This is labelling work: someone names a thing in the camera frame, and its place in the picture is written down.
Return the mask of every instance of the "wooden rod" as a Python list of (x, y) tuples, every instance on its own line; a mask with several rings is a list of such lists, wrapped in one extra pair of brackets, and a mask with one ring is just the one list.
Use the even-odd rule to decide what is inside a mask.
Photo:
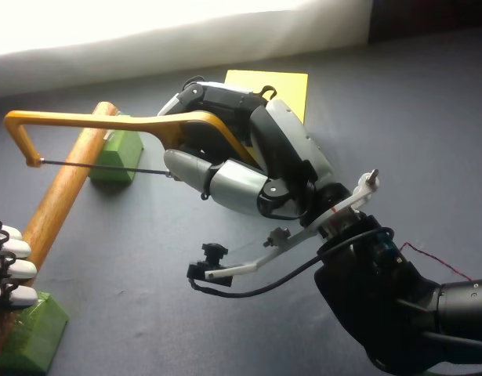
[[(97, 115), (116, 115), (117, 107), (108, 102), (101, 102), (93, 112)], [(77, 141), (66, 159), (67, 162), (95, 163), (103, 147), (106, 129), (82, 129)], [(68, 215), (75, 198), (84, 184), (88, 168), (63, 166), (53, 180), (40, 205), (31, 217), (27, 228), (23, 232), (23, 240), (31, 247), (28, 261), (33, 262), (40, 270), (49, 249), (53, 245), (65, 218)], [(0, 351), (7, 335), (13, 329), (16, 312), (0, 313)]]

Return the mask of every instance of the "gray table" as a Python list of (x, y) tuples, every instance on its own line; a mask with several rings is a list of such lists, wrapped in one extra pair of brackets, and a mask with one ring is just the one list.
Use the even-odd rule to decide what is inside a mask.
[[(54, 167), (25, 166), (2, 129), (7, 110), (88, 113), (108, 100), (147, 116), (188, 77), (222, 81), (228, 68), (1, 100), (0, 219), (25, 227), (56, 174)], [(308, 73), (306, 127), (338, 177), (353, 188), (363, 172), (380, 170), (382, 186), (365, 211), (393, 227), (399, 245), (409, 240), (482, 278), (482, 30), (235, 68)], [(30, 130), (48, 158), (65, 157), (77, 135)], [(159, 142), (142, 137), (140, 166), (163, 167)], [(110, 194), (87, 182), (35, 285), (71, 313), (49, 374), (381, 374), (332, 315), (313, 271), (245, 300), (190, 289), (187, 263), (201, 257), (202, 243), (227, 246), (229, 262), (249, 260), (279, 225), (203, 202), (171, 179), (140, 174), (127, 190)], [(259, 273), (238, 277), (232, 290), (276, 280), (319, 246), (308, 241)], [(423, 275), (459, 280), (432, 259), (406, 252)]]

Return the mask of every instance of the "robotic hand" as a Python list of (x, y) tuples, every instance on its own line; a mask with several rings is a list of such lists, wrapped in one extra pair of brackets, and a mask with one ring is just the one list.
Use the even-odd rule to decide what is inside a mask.
[[(207, 97), (209, 90), (220, 86), (188, 83), (161, 113), (190, 110), (182, 101), (190, 95), (189, 88), (193, 94), (202, 90)], [(231, 97), (249, 93), (221, 89), (231, 90)], [(234, 128), (243, 135), (244, 145), (253, 146), (261, 169), (183, 150), (166, 150), (166, 166), (203, 199), (211, 197), (227, 208), (252, 215), (298, 219), (303, 229), (293, 236), (287, 230), (275, 229), (263, 244), (270, 247), (265, 256), (234, 266), (219, 264), (227, 249), (204, 244), (206, 260), (191, 264), (187, 273), (192, 288), (224, 298), (245, 298), (272, 290), (323, 262), (315, 273), (319, 291), (343, 327), (382, 371), (414, 374), (443, 361), (482, 363), (482, 280), (439, 285), (422, 277), (392, 241), (393, 231), (359, 211), (379, 188), (378, 170), (362, 175), (351, 193), (335, 181), (320, 148), (282, 100), (257, 100), (256, 108), (244, 112), (248, 120), (236, 122)], [(206, 106), (230, 128), (228, 116), (215, 111), (222, 106), (210, 101), (213, 104), (194, 102), (192, 109), (204, 110)], [(326, 241), (317, 256), (269, 286), (230, 293), (195, 282), (230, 286), (234, 275), (255, 272), (316, 235)]]
[(37, 302), (33, 288), (19, 285), (37, 274), (35, 265), (23, 260), (30, 253), (20, 231), (0, 222), (0, 309), (24, 309)]

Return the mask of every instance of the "bright light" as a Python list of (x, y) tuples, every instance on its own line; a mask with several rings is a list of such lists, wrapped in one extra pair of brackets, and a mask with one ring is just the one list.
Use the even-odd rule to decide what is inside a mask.
[(0, 55), (120, 38), (240, 13), (290, 10), (308, 1), (3, 0)]

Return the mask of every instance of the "saw handle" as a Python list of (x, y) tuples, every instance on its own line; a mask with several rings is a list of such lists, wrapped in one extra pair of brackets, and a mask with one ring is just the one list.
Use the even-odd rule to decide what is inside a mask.
[(5, 127), (20, 148), (21, 153), (25, 156), (27, 165), (30, 167), (39, 167), (41, 165), (41, 155), (31, 142), (24, 127), (25, 125), (52, 125), (147, 132), (161, 140), (162, 146), (167, 150), (175, 149), (179, 146), (183, 138), (181, 125), (188, 122), (207, 124), (215, 128), (236, 150), (244, 162), (255, 165), (249, 152), (235, 139), (225, 124), (215, 115), (202, 111), (154, 117), (11, 111), (4, 119)]

